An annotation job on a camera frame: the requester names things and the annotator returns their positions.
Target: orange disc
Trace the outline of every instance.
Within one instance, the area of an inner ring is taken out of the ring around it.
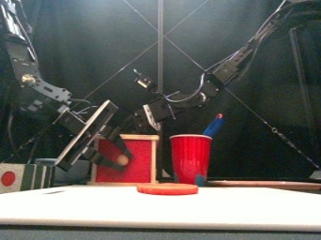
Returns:
[[[190,195],[198,193],[198,186],[190,184],[139,184],[137,190],[153,195]]]

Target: white table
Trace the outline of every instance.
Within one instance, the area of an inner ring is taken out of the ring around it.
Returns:
[[[131,229],[321,232],[321,195],[201,187],[157,196],[135,187],[72,186],[0,195],[0,224]]]

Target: red cup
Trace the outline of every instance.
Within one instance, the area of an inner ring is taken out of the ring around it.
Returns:
[[[181,134],[170,137],[174,181],[205,186],[210,164],[211,137]]]

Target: black background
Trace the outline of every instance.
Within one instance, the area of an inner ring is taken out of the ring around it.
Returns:
[[[158,80],[158,1],[23,2],[34,26],[32,43],[44,80],[92,104],[110,99],[119,107],[113,123],[121,124],[151,100],[150,93],[134,83],[133,70]],[[165,94],[197,89],[203,69],[245,46],[281,2],[165,0]],[[233,93],[318,164],[320,34],[318,23],[300,31],[308,72],[305,86],[298,84],[288,32],[270,38],[246,78],[230,85]],[[302,101],[304,90],[309,91],[310,112]],[[169,174],[170,135],[202,133],[218,113],[225,115],[226,123],[213,140],[211,177],[302,179],[310,176],[312,164],[226,91],[203,108],[189,110],[163,123],[159,161]],[[47,124],[44,118],[16,115],[16,145]],[[52,158],[64,142],[64,131],[55,129],[44,138],[36,156]],[[4,150],[2,158],[8,153],[8,149]]]

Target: red box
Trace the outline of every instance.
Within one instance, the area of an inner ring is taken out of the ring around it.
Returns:
[[[155,183],[155,155],[159,137],[157,135],[122,134],[122,139],[133,153],[133,159],[125,166],[125,171],[92,165],[91,185],[131,185]],[[96,149],[110,160],[117,161],[122,156],[121,149],[106,139],[96,139]]]

